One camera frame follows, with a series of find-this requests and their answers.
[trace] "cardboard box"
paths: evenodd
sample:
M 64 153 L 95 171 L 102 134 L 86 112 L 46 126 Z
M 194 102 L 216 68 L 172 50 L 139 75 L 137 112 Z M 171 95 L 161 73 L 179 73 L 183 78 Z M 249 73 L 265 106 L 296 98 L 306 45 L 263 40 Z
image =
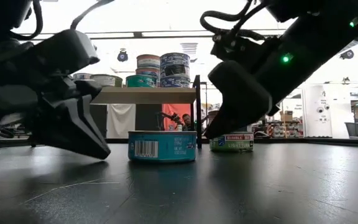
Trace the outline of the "cardboard box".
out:
M 292 121 L 293 111 L 280 111 L 281 121 Z

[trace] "chair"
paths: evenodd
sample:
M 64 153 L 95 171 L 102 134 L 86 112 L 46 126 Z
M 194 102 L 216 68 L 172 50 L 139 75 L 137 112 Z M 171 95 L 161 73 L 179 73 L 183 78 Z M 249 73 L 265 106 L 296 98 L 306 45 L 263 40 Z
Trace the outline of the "chair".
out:
M 349 138 L 358 139 L 358 124 L 345 122 L 347 132 L 349 133 Z

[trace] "table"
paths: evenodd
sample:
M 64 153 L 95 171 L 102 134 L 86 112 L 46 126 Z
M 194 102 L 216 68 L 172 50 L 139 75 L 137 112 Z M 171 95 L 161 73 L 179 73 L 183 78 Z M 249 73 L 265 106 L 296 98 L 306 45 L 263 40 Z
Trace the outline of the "table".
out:
M 358 223 L 358 147 L 256 144 L 196 162 L 0 149 L 0 223 Z
M 190 104 L 190 116 L 192 130 L 197 132 L 197 146 L 202 147 L 201 130 L 201 87 L 200 75 L 196 75 L 192 88 L 118 88 L 104 87 L 101 93 L 92 101 L 92 104 L 163 104 L 178 103 Z M 196 113 L 194 112 L 194 101 L 196 101 Z M 194 125 L 196 115 L 197 127 Z

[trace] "wooden shelf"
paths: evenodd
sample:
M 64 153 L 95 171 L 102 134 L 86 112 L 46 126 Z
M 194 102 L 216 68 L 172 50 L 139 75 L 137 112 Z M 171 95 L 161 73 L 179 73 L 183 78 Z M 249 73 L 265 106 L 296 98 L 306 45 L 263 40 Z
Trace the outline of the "wooden shelf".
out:
M 196 100 L 195 88 L 119 88 L 104 87 L 92 104 L 161 104 L 193 103 Z

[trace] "metal can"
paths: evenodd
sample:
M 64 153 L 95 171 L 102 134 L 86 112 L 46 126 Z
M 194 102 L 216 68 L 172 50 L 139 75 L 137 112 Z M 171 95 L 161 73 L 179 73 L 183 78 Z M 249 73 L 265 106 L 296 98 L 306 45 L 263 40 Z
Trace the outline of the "metal can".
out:
M 190 87 L 190 78 L 184 75 L 171 75 L 160 79 L 161 87 Z
M 147 162 L 196 159 L 195 131 L 129 131 L 128 158 Z
M 152 67 L 160 69 L 160 57 L 157 55 L 143 54 L 136 57 L 137 67 Z
M 160 78 L 160 69 L 159 68 L 153 68 L 153 67 L 143 67 L 136 69 L 136 75 L 150 75 Z
M 167 53 L 161 56 L 161 67 L 166 67 L 167 65 L 185 65 L 190 66 L 190 56 L 183 53 Z
M 89 80 L 91 79 L 92 74 L 88 73 L 76 73 L 73 75 L 74 80 Z
M 214 152 L 252 152 L 254 150 L 254 134 L 250 132 L 234 132 L 209 140 L 209 148 Z
M 122 78 L 115 75 L 92 75 L 91 79 L 95 80 L 101 86 L 122 87 Z
M 157 87 L 157 78 L 150 75 L 131 75 L 126 82 L 126 87 Z
M 161 78 L 171 75 L 184 75 L 190 78 L 190 67 L 186 65 L 167 65 L 161 67 L 160 70 Z

